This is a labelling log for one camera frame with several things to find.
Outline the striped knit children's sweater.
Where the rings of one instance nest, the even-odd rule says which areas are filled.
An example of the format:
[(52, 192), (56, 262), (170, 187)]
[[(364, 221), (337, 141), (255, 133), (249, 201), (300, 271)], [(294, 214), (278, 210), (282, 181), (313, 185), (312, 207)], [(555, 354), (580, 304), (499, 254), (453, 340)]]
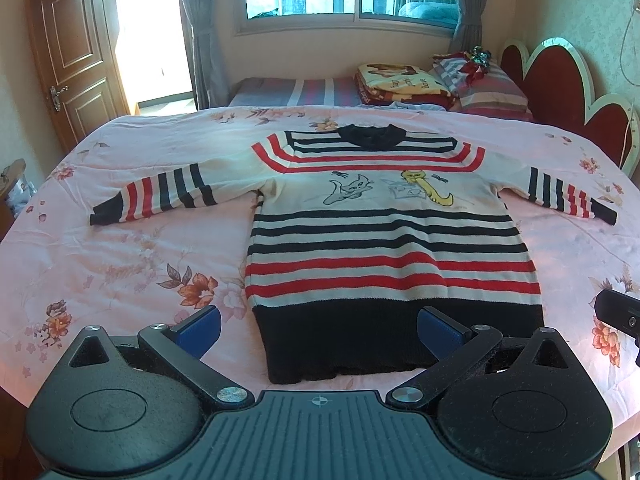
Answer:
[(527, 337), (536, 266), (501, 192), (583, 219), (616, 212), (560, 178), (436, 132), (279, 131), (246, 150), (131, 182), (95, 226), (258, 196), (245, 296), (278, 385), (428, 367), (416, 317)]

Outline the pink floral quilt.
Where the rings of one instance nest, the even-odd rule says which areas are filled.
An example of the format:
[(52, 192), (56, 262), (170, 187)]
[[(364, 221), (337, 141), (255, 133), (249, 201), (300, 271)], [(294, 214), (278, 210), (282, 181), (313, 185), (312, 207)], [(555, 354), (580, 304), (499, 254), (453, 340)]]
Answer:
[(600, 389), (615, 440), (637, 432), (636, 346), (596, 321), (592, 302), (605, 287), (638, 294), (638, 188), (576, 134), (450, 112), (239, 107), (124, 117), (99, 128), (55, 168), (2, 240), (2, 388), (29, 404), (83, 327), (130, 335), (154, 322), (180, 322), (204, 300), (222, 316), (205, 362), (253, 391), (267, 388), (262, 341), (242, 294), (253, 196), (99, 229), (89, 226), (90, 210), (131, 181), (246, 150), (279, 130), (350, 124), (450, 134), (569, 180), (617, 211), (616, 226), (607, 226), (504, 198), (536, 263), (546, 322)]

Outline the red white headboard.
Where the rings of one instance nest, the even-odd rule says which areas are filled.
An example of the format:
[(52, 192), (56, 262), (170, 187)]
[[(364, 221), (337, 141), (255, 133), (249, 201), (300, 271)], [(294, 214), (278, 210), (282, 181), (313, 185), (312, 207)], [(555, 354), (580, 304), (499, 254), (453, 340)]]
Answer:
[(538, 124), (553, 126), (596, 144), (627, 177), (639, 163), (639, 115), (623, 96), (597, 96), (586, 59), (562, 37), (534, 50), (506, 42), (500, 66), (527, 96)]

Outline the striped red grey pillow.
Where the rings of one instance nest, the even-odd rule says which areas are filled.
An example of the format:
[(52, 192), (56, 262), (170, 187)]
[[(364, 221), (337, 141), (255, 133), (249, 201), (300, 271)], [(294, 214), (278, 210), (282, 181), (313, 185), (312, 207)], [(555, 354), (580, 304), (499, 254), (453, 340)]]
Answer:
[(433, 58), (433, 72), (454, 96), (454, 110), (521, 122), (533, 120), (526, 95), (495, 61), (491, 60), (489, 72), (472, 84), (459, 72), (463, 64), (461, 58), (439, 62)]

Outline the striped grey purple bedsheet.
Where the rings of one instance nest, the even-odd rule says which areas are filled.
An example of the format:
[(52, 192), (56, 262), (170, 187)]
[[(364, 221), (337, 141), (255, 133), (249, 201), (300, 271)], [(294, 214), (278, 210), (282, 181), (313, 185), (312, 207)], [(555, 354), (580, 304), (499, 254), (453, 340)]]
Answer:
[(359, 106), (352, 77), (328, 79), (246, 78), (231, 106)]

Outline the yellow red folded blanket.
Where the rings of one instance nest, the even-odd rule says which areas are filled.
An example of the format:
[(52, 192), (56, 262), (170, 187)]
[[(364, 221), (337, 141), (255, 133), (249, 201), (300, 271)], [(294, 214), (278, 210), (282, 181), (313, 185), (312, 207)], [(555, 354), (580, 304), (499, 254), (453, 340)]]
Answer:
[(454, 104), (454, 96), (438, 79), (414, 65), (362, 64), (355, 81), (363, 104), (433, 104), (445, 110)]

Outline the red ribbon ornament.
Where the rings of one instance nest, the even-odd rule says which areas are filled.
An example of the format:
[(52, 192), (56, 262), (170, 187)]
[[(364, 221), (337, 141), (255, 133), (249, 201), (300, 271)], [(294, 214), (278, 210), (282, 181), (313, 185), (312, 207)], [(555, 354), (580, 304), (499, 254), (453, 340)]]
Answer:
[(481, 46), (475, 46), (471, 51), (435, 55), (434, 61), (450, 60), (450, 58), (461, 58), (464, 61), (459, 72), (465, 74), (467, 84), (472, 84), (473, 81), (482, 79), (489, 72), (492, 54)]

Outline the brown wooden door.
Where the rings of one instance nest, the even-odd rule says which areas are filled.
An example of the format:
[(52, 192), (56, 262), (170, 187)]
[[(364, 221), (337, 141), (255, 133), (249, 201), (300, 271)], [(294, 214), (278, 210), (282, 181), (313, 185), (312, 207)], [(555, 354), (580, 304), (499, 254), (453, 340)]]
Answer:
[(65, 153), (129, 113), (115, 55), (108, 0), (26, 0), (43, 97)]

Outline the grey left curtain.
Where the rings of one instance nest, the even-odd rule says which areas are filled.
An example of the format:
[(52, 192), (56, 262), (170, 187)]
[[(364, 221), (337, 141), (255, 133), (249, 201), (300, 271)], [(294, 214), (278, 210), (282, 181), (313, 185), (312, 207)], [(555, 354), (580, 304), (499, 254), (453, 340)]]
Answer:
[(230, 86), (220, 47), (215, 0), (179, 0), (186, 60), (198, 110), (226, 106)]

